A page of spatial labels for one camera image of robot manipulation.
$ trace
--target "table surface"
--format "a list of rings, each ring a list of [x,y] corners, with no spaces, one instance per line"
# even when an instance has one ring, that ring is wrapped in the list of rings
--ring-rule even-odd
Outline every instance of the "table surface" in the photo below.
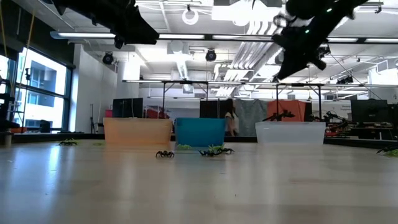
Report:
[[[342,146],[20,144],[0,149],[0,223],[397,223],[398,160]]]

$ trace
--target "gray curtain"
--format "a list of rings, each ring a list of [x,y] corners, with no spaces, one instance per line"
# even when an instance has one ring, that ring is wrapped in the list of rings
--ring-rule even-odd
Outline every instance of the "gray curtain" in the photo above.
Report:
[[[236,100],[239,117],[239,136],[256,137],[256,123],[267,118],[268,102],[261,100]]]

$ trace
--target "orange curtain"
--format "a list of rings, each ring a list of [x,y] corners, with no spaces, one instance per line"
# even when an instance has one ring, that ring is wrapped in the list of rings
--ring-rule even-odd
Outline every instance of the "orange curtain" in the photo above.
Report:
[[[294,118],[282,118],[282,121],[304,121],[305,103],[299,100],[279,100],[279,114],[288,110]],[[276,113],[276,100],[268,102],[268,117]]]

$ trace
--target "person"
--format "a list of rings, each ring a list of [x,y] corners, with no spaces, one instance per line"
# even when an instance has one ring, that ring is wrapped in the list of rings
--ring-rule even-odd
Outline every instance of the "person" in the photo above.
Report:
[[[226,120],[225,135],[238,136],[239,134],[239,118],[235,113],[235,105],[232,99],[226,100],[226,113],[224,116]]]

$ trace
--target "blue plastic bin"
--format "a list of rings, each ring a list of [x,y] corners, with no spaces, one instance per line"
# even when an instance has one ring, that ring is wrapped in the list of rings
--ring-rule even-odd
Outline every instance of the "blue plastic bin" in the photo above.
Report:
[[[191,147],[222,146],[224,144],[225,119],[177,118],[175,141]]]

